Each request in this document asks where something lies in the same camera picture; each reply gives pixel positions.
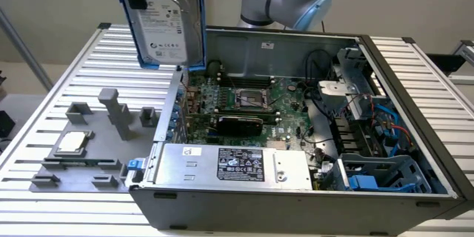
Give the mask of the hard disk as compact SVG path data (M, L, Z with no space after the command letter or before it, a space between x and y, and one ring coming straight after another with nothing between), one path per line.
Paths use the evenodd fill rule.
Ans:
M142 68L206 67L205 0L146 0L146 10L123 6Z

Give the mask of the grey plastic disk bay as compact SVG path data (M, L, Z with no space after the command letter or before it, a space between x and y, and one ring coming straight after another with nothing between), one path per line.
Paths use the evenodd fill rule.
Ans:
M432 186L422 170L407 155L375 158L342 154L329 175L333 188L341 191L362 191L350 188L349 178L353 175L375 177L378 190L373 192L432 193Z

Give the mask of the grey metal pole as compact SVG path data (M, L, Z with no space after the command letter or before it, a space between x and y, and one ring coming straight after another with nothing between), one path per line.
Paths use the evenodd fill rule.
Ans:
M23 57L24 62L27 63L31 71L34 72L40 84L43 85L44 89L50 91L54 87L52 80L48 76L47 71L44 70L42 64L36 61L14 25L11 24L8 17L0 7L0 27L16 48L20 56Z

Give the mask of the CPU socket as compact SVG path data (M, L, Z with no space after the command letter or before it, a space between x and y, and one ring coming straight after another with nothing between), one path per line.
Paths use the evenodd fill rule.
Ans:
M270 89L238 88L233 89L231 107L238 110L271 111L273 97Z

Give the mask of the grey parts rack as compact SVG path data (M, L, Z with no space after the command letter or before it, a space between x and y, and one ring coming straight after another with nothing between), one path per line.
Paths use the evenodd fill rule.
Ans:
M119 102L115 88L102 89L98 100L106 109L94 111L86 102L71 103L67 111L67 125L59 134L50 155L46 158L114 159L114 163L86 165L84 163L43 162L31 179L34 193L127 193L127 164L132 159L148 156L159 112L143 107L132 112ZM87 132L83 148L59 152L58 145L67 132Z

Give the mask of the black graphics card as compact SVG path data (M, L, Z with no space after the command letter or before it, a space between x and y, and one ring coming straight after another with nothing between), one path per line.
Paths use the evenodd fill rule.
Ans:
M215 126L219 135L226 137L255 137L262 134L263 120L237 116L219 117Z

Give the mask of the silver CPU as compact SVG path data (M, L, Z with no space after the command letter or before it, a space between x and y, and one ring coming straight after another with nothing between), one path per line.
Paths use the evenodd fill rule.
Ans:
M67 132L58 145L58 151L75 153L83 148L87 140L87 132Z

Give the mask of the black box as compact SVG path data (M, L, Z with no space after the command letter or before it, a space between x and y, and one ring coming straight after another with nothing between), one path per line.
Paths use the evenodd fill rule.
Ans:
M8 137L16 123L4 110L0 110L0 138Z

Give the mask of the green motherboard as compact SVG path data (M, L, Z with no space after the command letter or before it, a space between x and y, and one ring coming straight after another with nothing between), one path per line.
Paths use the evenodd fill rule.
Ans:
M231 107L233 89L270 89L274 110L238 110ZM309 90L297 79L229 77L195 73L187 85L187 141L193 144L270 147L281 150L305 145L301 139L311 127ZM219 117L237 116L263 120L262 134L226 137L215 128Z

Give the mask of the silver power supply unit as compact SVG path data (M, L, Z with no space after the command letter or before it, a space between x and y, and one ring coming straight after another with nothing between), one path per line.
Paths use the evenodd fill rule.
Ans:
M190 190L311 190L301 150L223 145L166 144L154 183Z

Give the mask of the silver metal drive cage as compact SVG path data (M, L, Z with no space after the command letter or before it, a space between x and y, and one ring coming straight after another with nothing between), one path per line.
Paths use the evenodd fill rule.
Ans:
M363 73L370 65L359 49L341 49L337 60L330 78L318 83L323 104L331 115L366 120L373 116L375 104L387 104L389 98Z

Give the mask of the open black PC case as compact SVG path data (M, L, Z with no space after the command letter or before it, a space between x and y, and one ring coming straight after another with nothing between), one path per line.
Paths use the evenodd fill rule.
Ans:
M205 69L177 66L150 155L126 185L151 226L160 230L395 236L432 219L474 209L472 171L456 151L474 148L474 105L412 38L214 27ZM331 115L318 83L333 74L337 53L362 51L363 73L389 98L371 118ZM311 127L301 139L311 190L237 191L166 188L154 183L166 144L187 141L191 74L297 79L309 90ZM432 193L341 191L331 168L342 154L417 162Z

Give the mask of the aluminium frame profile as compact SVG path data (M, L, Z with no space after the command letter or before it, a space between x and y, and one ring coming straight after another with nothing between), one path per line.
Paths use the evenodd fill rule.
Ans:
M465 39L456 45L452 55L462 59L460 67L449 75L449 79L460 85L474 85L474 41ZM472 72L469 74L457 74L462 66L469 65Z

